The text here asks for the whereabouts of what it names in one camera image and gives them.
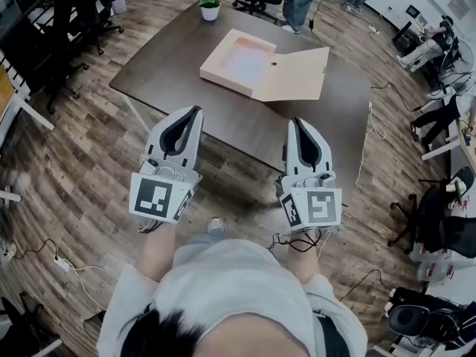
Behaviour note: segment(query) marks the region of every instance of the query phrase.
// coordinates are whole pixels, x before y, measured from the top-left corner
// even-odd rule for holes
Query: wooden floor
[[[9,211],[2,209],[1,232],[15,240],[19,253],[51,238],[59,255],[78,268],[99,265],[118,276],[125,263],[135,261],[144,237],[129,218],[128,189],[146,134],[108,83],[147,40],[194,1],[126,0],[127,11],[114,18],[125,32],[102,40],[103,56],[93,48],[83,55],[89,70],[70,81],[81,98],[58,97],[51,118],[55,130],[45,131],[28,116],[20,117],[1,158],[2,187],[10,184],[22,195],[21,203],[12,203]],[[323,1],[314,29],[320,39],[309,29],[301,35],[330,46],[331,52],[356,65],[372,86],[391,81],[408,106],[421,105],[425,84],[389,56],[395,54],[387,39],[390,27],[369,10],[363,16],[343,11],[341,1]],[[223,5],[230,7],[231,1],[224,0]],[[379,45],[368,34],[369,24],[382,32],[372,35]],[[46,100],[40,95],[35,103],[45,114]],[[387,247],[403,226],[402,216],[390,213],[389,205],[406,202],[409,193],[421,195],[424,187],[418,178],[443,173],[434,162],[420,160],[422,149],[408,131],[408,121],[416,115],[405,109],[396,92],[372,90],[372,104],[373,120],[385,128],[387,138],[379,140],[374,132],[367,136],[361,177],[351,205],[344,209],[342,229],[331,235],[321,256],[323,273],[338,298],[373,268],[382,270],[387,285],[417,287],[414,265],[402,246]],[[263,246],[271,243],[272,233],[286,229],[274,197],[276,172],[210,138],[202,142],[198,171],[203,180],[178,224],[179,244],[202,232],[211,216],[223,217],[231,236]],[[284,251],[275,248],[278,258]],[[54,264],[53,255],[54,247],[48,243],[41,254],[9,262],[0,272],[0,295],[18,304],[18,293],[29,292],[45,304],[43,321],[72,353],[94,356],[95,343],[84,333],[83,320],[100,307],[85,295],[75,273]],[[114,280],[102,271],[80,274],[91,295],[107,306]],[[386,297],[373,274],[344,300],[361,319],[371,342],[392,339],[383,316]]]

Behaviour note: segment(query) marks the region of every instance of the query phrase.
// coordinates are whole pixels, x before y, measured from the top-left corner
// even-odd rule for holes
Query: potted plant
[[[213,21],[218,16],[221,0],[199,0],[199,6],[202,10],[203,19]]]

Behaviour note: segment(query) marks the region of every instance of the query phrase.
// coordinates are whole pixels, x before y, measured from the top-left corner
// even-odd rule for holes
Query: electrical outlet
[[[71,269],[70,265],[63,258],[55,257],[54,262],[66,272]]]

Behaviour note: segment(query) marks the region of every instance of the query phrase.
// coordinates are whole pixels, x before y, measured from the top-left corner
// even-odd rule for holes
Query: dark wooden table
[[[277,45],[277,53],[316,48],[270,22],[222,7],[215,22],[202,19],[197,4],[161,29],[109,84],[132,101],[165,114],[198,105],[203,130],[227,145],[282,171],[288,118],[311,123],[332,150],[337,185],[349,204],[357,179],[370,102],[370,85],[354,66],[329,55],[319,100],[262,103],[203,80],[199,69],[230,29]]]

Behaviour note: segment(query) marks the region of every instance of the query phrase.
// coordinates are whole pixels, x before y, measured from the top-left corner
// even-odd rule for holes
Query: cardboard box
[[[203,63],[200,77],[263,102],[319,99],[329,48],[275,50],[275,44],[232,29]]]

